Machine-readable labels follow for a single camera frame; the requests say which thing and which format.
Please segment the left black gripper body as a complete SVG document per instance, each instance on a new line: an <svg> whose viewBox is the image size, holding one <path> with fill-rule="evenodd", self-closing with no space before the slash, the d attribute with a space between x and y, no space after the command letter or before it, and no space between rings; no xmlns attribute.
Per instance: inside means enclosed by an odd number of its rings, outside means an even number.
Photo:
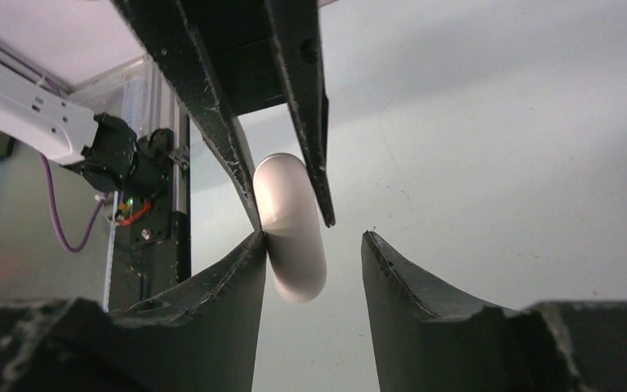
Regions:
<svg viewBox="0 0 627 392"><path fill-rule="evenodd" d="M177 1L198 30L222 96L235 115L287 102L271 48L264 1Z"/></svg>

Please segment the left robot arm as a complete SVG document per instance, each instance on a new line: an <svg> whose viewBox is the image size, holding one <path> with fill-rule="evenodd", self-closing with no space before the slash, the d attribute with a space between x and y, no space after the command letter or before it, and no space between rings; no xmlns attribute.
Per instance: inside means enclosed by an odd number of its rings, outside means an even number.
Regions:
<svg viewBox="0 0 627 392"><path fill-rule="evenodd" d="M116 1L233 182L255 228L254 163L242 114L286 104L317 211L333 226L327 179L329 101L315 1ZM83 176L102 192L141 198L162 186L128 125L37 87L0 65L0 131Z"/></svg>

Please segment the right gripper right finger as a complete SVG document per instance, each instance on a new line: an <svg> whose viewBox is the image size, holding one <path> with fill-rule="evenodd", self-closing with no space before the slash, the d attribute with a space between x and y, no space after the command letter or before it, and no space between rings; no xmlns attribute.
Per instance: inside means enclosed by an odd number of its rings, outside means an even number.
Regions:
<svg viewBox="0 0 627 392"><path fill-rule="evenodd" d="M383 391L627 391L627 301L510 310L362 236L362 279Z"/></svg>

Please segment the white earbud charging case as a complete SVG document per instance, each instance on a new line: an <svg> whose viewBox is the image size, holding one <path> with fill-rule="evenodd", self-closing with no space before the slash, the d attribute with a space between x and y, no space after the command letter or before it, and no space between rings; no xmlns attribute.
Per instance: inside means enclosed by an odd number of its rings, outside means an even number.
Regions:
<svg viewBox="0 0 627 392"><path fill-rule="evenodd" d="M314 300L326 284L327 261L306 166L293 154L271 154L256 168L253 187L276 291L291 303Z"/></svg>

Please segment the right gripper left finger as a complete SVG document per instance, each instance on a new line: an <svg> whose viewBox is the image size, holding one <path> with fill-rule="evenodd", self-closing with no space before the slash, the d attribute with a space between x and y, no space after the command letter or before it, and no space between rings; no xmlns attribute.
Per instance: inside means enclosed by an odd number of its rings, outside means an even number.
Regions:
<svg viewBox="0 0 627 392"><path fill-rule="evenodd" d="M248 391L266 237L125 311L94 301L0 302L0 391Z"/></svg>

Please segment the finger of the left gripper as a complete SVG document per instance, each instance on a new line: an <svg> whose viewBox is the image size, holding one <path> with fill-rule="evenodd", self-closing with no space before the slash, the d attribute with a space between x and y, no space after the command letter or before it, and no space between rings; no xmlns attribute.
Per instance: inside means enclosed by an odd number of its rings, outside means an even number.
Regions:
<svg viewBox="0 0 627 392"><path fill-rule="evenodd" d="M270 42L308 178L326 227L336 224L327 176L329 100L316 1L266 1Z"/></svg>
<svg viewBox="0 0 627 392"><path fill-rule="evenodd" d="M255 231L261 230L251 150L223 91L198 24L180 1L114 1L225 170Z"/></svg>

